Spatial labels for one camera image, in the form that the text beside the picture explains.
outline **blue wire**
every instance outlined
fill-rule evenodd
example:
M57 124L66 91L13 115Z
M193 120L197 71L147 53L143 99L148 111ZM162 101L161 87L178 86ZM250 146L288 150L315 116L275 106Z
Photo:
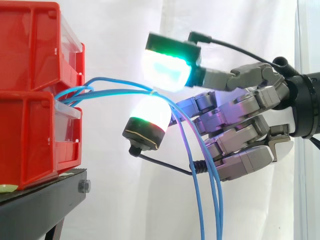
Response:
M216 165L214 164L214 161L211 157L211 154L209 153L204 141L202 140L202 137L196 128L195 124L191 121L191 119L183 112L183 110L176 105L173 101L171 101L169 98L158 94L157 92L154 93L154 95L165 99L171 106L173 106L180 115L184 117L184 119L188 122L191 129L193 130L194 134L196 135L196 138L200 144L202 153L204 155L204 159L206 162L206 165L208 166L208 172L209 172L209 179L210 179L210 185L211 185L211 192L212 192L212 198L213 198L213 205L214 205L214 213L215 213L215 224L216 224L216 238L217 240L222 239L222 232L223 232L223 225L221 224L221 220L223 221L223 196L222 196L222 187L221 187L221 181L220 177L216 168ZM216 180L216 185L218 188L218 195L219 195L219 206L218 206L218 200L217 200L217 194L216 194L216 187L215 187L215 181L213 179L213 176Z
M89 89L91 91L94 91L94 88L92 86L75 86L75 87L71 87L71 88L68 88L66 90L59 92L57 95L54 96L54 99L57 100L64 95L67 95L69 93L76 91L76 93L73 95L73 97L75 97L85 89Z
M126 95L126 94L149 95L150 92L144 91L144 90L131 90L131 89L101 90L101 91L83 93L78 96L65 99L62 102L63 103L70 103L70 102L74 102L74 101L81 101L84 99L93 99L93 98L98 98L98 97L105 97L105 96L112 96L112 95ZM214 209L215 209L215 221L216 221L216 226L217 226L216 227L217 239L221 240L222 239L222 232L223 232L223 223L222 223L222 221L223 221L223 196L222 196L221 181L220 181L220 177L219 177L217 168L215 166L215 163L214 163L204 141L202 140L201 135L199 134L195 124L182 111L182 109L179 106L177 106L173 101L171 101L169 98L167 98L163 95L160 95L157 92L154 92L153 95L165 99L171 106L173 106L185 118L185 120L188 122L188 124L190 125L190 127L192 128L193 132L196 135L196 138L200 144L202 153L204 155L204 159L206 160L206 164L208 167L210 184L211 184L211 192L212 192L213 204L214 204ZM217 185L217 189L218 189L219 206L218 206L216 188L215 188L215 183L214 183L213 177L216 180L216 185Z
M125 84L125 85L129 85L129 86L133 86L133 87L137 87L137 88L140 88L140 89L144 89L144 90L147 90L147 91L153 91L152 88L148 87L148 86L145 86L145 85L142 85L142 84L139 84L139 83L136 83L136 82L132 82L132 81L125 81L125 80L119 80L119 79L114 79L114 78L109 78L109 77L103 77L103 76L98 76L98 77L94 77L92 79L90 79L89 81L87 81L84 86L89 86L90 84L96 82L96 81L105 81L105 82L109 82L109 83L116 83L116 84ZM81 91L77 91L75 93L75 96L77 96L78 94L80 94ZM71 107L74 107L76 106L77 104L79 104L81 102L81 100L79 101L76 101L74 102Z
M185 149L186 152L188 154L188 158L189 158L189 165L191 168L191 172L192 172L192 177L193 177L193 182L194 182L194 188L195 188L195 195L196 195L196 202L198 205L198 212L199 212L199 221L200 221L200 233L201 233L201 240L205 240L205 224L204 224L204 214L203 214L203 210L202 210L202 204L201 204L201 197L200 197L200 190L199 190L199 184L198 184L198 179L197 179L197 174L196 174L196 169L195 169L195 165L194 165L194 160L192 158L192 154L191 154L191 149L187 140L187 136L186 133L184 131L184 128L181 124L181 121L179 119L179 117L177 116L175 110L172 108L172 114L179 126L180 132L181 132L181 136L185 145Z

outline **white curtain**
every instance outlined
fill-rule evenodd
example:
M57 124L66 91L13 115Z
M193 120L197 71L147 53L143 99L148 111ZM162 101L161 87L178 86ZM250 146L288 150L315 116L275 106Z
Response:
M150 31L186 40L199 31L272 61L294 62L294 0L58 0L86 46L86 79L143 81L141 58ZM217 45L203 45L204 66L230 71L255 60ZM97 83L98 90L122 88ZM166 93L180 101L204 89ZM91 192L64 221L62 240L199 240L192 177L129 155L122 131L140 96L83 101L83 157ZM194 160L200 148L185 125ZM179 130L170 127L158 151L146 155L188 169ZM222 183L224 240L293 239L294 152L281 162ZM206 239L216 239L207 174L198 176Z

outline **white light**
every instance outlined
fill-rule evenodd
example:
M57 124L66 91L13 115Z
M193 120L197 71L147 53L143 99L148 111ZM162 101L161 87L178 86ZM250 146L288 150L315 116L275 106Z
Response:
M136 105L130 117L145 120L166 131L171 119L171 108L164 99L147 96Z
M181 90L190 76L191 66L182 58L145 50L142 61L144 77L167 91Z

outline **black wire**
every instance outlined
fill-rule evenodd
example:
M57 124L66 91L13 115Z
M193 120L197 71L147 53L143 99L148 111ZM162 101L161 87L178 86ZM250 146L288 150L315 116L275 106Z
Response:
M311 137L310 141L320 150L320 141L318 139Z
M229 44L229 43L227 43L227 42L224 42L224 41L220 41L220 40L211 38L211 43L213 43L213 44L218 44L218 45L225 46L225 47L227 47L227 48L236 50L236 51L238 51L238 52L240 52L240 53L243 53L243 54L245 54L245 55L250 56L250 57L253 58L253 59L258 60L259 62L262 62L262 63L265 63L265 64L269 64L269 65L271 65L271 66L274 67L274 68L275 68L275 67L281 67L281 66L278 65L278 64L275 64L275 63L273 63L273 62L267 61L267 60L263 59L262 57L259 57L259 56L255 55L255 54L253 54L253 53L251 53L251 52L249 52L249 51L246 51L246 50L244 50L244 49L242 49L242 48L240 48L240 47L234 46L234 45Z
M183 173L183 174L187 174L187 175L189 175L189 176L192 176L192 172L190 172L190 171L184 170L184 169L182 169L182 168L180 168L180 167L177 167L177 166L173 166L173 165L171 165L171 164L169 164L169 163L166 163L166 162L163 162L163 161L155 160L155 159L153 159L153 158L151 158L151 157L149 157L149 156L140 154L140 155L139 155L139 158L144 159L144 160L147 160L147 161L149 161L149 162L151 162L151 163L154 163L154 164L158 164L158 165L164 166L164 167L169 168L169 169L172 169L172 170L176 170L176 171L178 171L178 172L180 172L180 173Z

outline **red storage bin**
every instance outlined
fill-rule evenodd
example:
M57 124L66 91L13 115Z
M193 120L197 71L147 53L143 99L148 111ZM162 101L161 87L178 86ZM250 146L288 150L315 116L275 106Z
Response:
M0 0L0 192L81 164L82 112L54 95L85 82L85 46L55 2Z
M54 95L85 82L85 48L55 2L0 0L0 90Z
M0 192L81 164L82 112L49 92L0 91Z

